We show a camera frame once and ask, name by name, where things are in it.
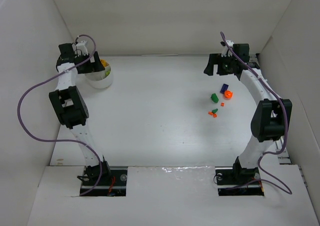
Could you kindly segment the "yellow lego block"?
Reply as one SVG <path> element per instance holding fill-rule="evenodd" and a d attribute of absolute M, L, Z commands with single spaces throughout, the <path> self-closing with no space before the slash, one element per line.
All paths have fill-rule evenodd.
<path fill-rule="evenodd" d="M 104 59 L 101 59 L 100 62 L 105 68 L 108 66 L 108 63 Z"/>

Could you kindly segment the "dark green small lego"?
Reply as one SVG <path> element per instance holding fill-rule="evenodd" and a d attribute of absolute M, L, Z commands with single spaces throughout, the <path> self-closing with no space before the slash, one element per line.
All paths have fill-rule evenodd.
<path fill-rule="evenodd" d="M 213 109 L 211 112 L 212 112 L 213 114 L 216 114 L 217 111 L 218 111 L 218 109 L 216 108 L 216 109 Z"/>

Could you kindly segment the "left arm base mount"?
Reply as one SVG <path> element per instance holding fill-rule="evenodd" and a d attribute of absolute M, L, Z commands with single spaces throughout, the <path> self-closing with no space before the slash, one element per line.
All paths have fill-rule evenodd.
<path fill-rule="evenodd" d="M 99 176 L 99 168 L 94 169 L 93 178 L 90 179 L 87 175 L 85 167 L 82 175 L 77 176 L 81 181 L 79 190 L 80 196 L 85 197 L 125 197 L 127 192 L 127 167 L 111 167 L 111 175 L 103 173 L 98 184 L 94 187 Z"/>

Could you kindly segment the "white divided round container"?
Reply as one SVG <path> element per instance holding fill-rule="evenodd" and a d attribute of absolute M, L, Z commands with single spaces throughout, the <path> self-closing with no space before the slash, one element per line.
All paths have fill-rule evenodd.
<path fill-rule="evenodd" d="M 108 63 L 108 66 L 104 68 L 104 71 L 87 73 L 85 74 L 85 79 L 91 87 L 95 89 L 105 89 L 113 83 L 114 76 L 112 68 Z"/>

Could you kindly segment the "dark green lego brick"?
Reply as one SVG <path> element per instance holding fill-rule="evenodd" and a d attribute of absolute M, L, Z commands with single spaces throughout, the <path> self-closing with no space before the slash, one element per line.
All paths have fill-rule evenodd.
<path fill-rule="evenodd" d="M 211 96 L 210 96 L 210 99 L 215 103 L 217 104 L 219 102 L 219 98 L 217 96 L 216 93 L 213 93 Z"/>

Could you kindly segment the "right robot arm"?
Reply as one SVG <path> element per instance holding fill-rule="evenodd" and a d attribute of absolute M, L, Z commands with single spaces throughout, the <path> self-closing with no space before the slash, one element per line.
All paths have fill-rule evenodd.
<path fill-rule="evenodd" d="M 262 75 L 257 62 L 251 61 L 247 43 L 221 43 L 222 53 L 209 56 L 204 73 L 212 76 L 214 66 L 220 76 L 235 75 L 256 103 L 250 123 L 251 138 L 231 169 L 216 169 L 218 185 L 244 185 L 259 174 L 259 164 L 269 147 L 288 135 L 292 102 L 276 94 Z"/>

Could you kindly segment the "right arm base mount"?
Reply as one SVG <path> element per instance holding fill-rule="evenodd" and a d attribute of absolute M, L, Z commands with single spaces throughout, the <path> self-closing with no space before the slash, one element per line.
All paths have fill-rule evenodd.
<path fill-rule="evenodd" d="M 219 196 L 264 196 L 260 182 L 249 183 L 259 177 L 258 168 L 236 172 L 231 167 L 217 167 L 214 180 Z"/>

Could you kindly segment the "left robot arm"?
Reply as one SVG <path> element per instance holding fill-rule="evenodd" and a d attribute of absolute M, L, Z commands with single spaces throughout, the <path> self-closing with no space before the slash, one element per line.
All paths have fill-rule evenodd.
<path fill-rule="evenodd" d="M 56 69 L 60 76 L 55 90 L 49 93 L 49 99 L 58 121 L 71 131 L 84 156 L 86 170 L 80 178 L 92 181 L 99 174 L 110 177 L 111 170 L 105 157 L 95 149 L 87 121 L 89 111 L 76 86 L 78 75 L 104 73 L 106 67 L 96 51 L 90 59 L 86 40 L 63 43 L 58 48 L 60 56 Z"/>

